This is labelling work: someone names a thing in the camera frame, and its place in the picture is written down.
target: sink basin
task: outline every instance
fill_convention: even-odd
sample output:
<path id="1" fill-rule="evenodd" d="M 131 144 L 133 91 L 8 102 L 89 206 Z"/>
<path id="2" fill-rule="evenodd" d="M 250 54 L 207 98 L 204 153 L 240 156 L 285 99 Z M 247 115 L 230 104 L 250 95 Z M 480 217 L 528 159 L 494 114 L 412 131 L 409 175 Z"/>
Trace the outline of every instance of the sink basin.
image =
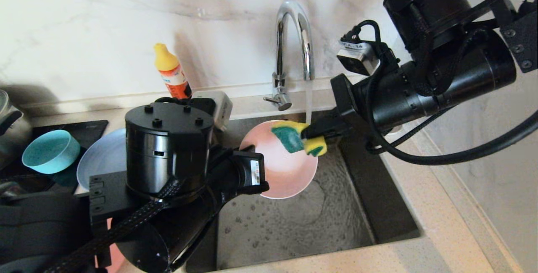
<path id="1" fill-rule="evenodd" d="M 313 120 L 324 112 L 315 112 Z M 303 121 L 304 114 L 231 121 L 217 134 L 239 146 L 269 120 Z M 274 200 L 239 196 L 226 204 L 187 262 L 198 273 L 355 249 L 419 237 L 419 229 L 379 156 L 363 146 L 364 131 L 328 142 L 316 175 L 300 194 Z"/>

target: sponge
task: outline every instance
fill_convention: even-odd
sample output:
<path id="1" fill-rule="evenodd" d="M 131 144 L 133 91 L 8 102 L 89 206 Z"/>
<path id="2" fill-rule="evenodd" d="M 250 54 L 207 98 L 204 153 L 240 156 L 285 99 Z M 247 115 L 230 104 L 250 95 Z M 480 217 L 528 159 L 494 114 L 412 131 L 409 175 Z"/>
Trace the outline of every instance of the sponge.
<path id="1" fill-rule="evenodd" d="M 308 155 L 321 156 L 327 152 L 327 144 L 321 136 L 303 141 L 301 132 L 308 124 L 293 121 L 277 121 L 273 124 L 271 132 L 277 136 L 289 153 L 304 150 Z"/>

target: beige countertop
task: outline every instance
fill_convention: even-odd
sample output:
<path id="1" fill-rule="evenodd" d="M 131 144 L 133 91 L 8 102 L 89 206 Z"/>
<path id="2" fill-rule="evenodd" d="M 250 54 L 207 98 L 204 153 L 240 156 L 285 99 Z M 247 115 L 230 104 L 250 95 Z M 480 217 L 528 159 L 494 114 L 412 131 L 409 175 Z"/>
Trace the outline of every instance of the beige countertop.
<path id="1" fill-rule="evenodd" d="M 334 106 L 330 91 L 315 92 L 314 108 L 324 110 Z M 295 112 L 303 111 L 301 95 L 292 96 Z M 254 116 L 271 116 L 278 112 L 275 108 L 261 101 L 261 97 L 242 97 L 233 99 L 232 119 L 251 118 Z M 46 116 L 34 118 L 35 126 L 59 123 L 71 123 L 106 119 L 109 125 L 105 133 L 124 127 L 124 115 L 129 108 L 100 110 Z M 413 141 L 407 141 L 401 149 L 420 154 Z M 419 238 L 398 241 L 391 244 L 379 244 L 370 247 L 333 252 L 329 254 L 308 256 L 292 260 L 266 263 L 251 267 L 228 269 L 222 272 L 234 273 L 332 273 L 332 272 L 494 272 L 499 268 L 519 271 L 519 267 L 507 253 L 498 252 L 484 244 L 489 235 L 477 237 L 476 228 L 469 228 L 469 219 L 460 214 L 461 201 L 458 206 L 452 201 L 459 195 L 450 196 L 454 190 L 447 189 L 436 177 L 438 171 L 430 166 L 418 166 L 402 162 L 391 155 L 382 155 L 411 214 L 415 217 L 421 236 Z M 492 257 L 507 257 L 498 264 Z M 121 272 L 138 272 L 132 265 L 125 263 Z"/>

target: blue bowl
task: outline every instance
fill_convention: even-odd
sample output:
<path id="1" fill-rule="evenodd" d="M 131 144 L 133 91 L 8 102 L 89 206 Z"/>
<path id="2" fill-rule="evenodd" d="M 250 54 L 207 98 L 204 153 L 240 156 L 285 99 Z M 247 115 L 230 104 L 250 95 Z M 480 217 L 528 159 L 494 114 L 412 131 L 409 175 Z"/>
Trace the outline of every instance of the blue bowl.
<path id="1" fill-rule="evenodd" d="M 23 153 L 23 164 L 50 175 L 69 167 L 80 153 L 80 144 L 67 131 L 50 131 L 35 139 Z"/>

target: faucet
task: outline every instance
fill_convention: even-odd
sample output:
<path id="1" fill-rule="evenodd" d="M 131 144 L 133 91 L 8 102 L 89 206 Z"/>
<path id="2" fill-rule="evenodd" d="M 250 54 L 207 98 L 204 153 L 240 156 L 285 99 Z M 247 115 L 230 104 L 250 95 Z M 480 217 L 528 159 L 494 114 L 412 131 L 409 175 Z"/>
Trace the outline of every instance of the faucet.
<path id="1" fill-rule="evenodd" d="M 304 80 L 311 81 L 314 79 L 314 57 L 312 56 L 310 23 L 308 22 L 306 13 L 297 1 L 286 0 L 278 9 L 277 14 L 277 70 L 273 72 L 273 98 L 264 97 L 265 101 L 272 102 L 280 111 L 292 106 L 292 101 L 286 93 L 286 73 L 282 70 L 284 20 L 286 16 L 292 17 L 299 39 L 301 39 Z"/>

